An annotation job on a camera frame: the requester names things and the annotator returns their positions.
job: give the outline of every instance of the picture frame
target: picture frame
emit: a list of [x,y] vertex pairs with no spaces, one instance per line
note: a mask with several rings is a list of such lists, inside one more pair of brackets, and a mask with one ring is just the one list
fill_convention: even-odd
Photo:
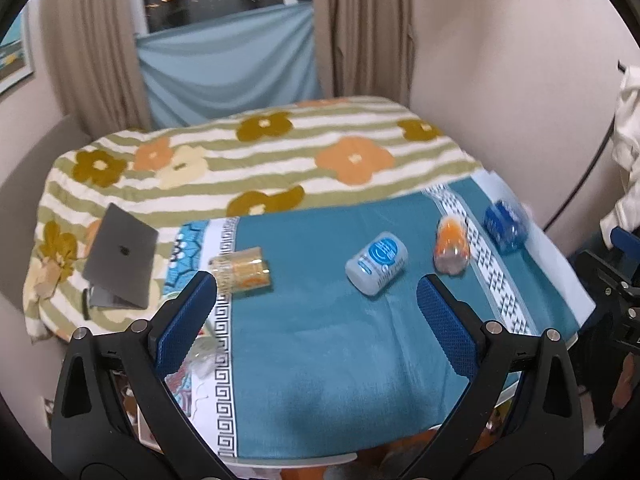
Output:
[[29,50],[27,8],[21,10],[8,33],[0,40],[0,96],[33,74]]

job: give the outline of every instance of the gray laptop lid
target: gray laptop lid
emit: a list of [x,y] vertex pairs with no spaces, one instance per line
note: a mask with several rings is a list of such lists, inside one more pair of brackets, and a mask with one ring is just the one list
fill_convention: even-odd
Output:
[[109,204],[82,276],[140,307],[148,307],[158,232]]

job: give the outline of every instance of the white garment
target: white garment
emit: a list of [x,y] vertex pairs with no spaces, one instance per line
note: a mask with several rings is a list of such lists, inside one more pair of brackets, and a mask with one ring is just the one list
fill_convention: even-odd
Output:
[[613,160],[620,166],[625,195],[600,221],[604,243],[610,249],[611,230],[631,232],[640,226],[640,67],[630,66],[622,79],[613,132]]

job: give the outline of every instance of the silver bolt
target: silver bolt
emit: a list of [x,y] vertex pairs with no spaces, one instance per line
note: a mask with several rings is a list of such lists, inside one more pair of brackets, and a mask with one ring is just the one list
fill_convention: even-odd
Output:
[[74,330],[73,335],[71,336],[73,339],[82,339],[89,333],[89,329],[85,326],[78,327]]
[[547,330],[546,336],[551,339],[551,341],[560,341],[560,333],[555,328]]
[[137,319],[133,323],[129,325],[129,328],[132,332],[140,333],[146,330],[146,327],[149,325],[146,319]]
[[502,325],[497,321],[490,321],[485,326],[489,331],[489,334],[499,334],[500,332],[502,332]]

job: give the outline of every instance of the black cable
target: black cable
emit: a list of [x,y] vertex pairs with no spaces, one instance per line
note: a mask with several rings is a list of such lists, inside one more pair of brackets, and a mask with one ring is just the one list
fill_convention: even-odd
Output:
[[596,152],[596,154],[593,156],[593,158],[591,159],[591,162],[589,163],[589,167],[587,168],[587,170],[584,172],[583,176],[580,178],[580,181],[578,182],[578,184],[574,187],[574,190],[572,190],[572,192],[569,194],[569,196],[567,197],[567,199],[564,201],[564,203],[560,206],[560,209],[558,209],[558,211],[556,212],[555,215],[553,215],[552,219],[549,220],[549,222],[546,223],[543,231],[546,233],[553,224],[556,223],[556,220],[558,220],[558,218],[560,217],[560,215],[564,212],[564,210],[567,208],[567,206],[573,201],[573,199],[575,198],[575,196],[578,194],[578,192],[582,189],[582,186],[584,185],[584,183],[587,181],[588,177],[591,174],[591,171],[593,171],[593,168],[595,168],[596,164],[598,163],[598,161],[600,160],[600,157],[602,156],[602,153],[604,152],[604,149],[607,147],[607,143],[609,142],[609,139],[611,138],[611,136],[613,135],[613,129],[615,126],[615,118],[613,118],[611,120],[611,124],[609,125],[609,129],[607,130],[607,134],[604,136],[604,139],[602,139],[602,142],[600,143],[600,146],[598,147],[598,151]]

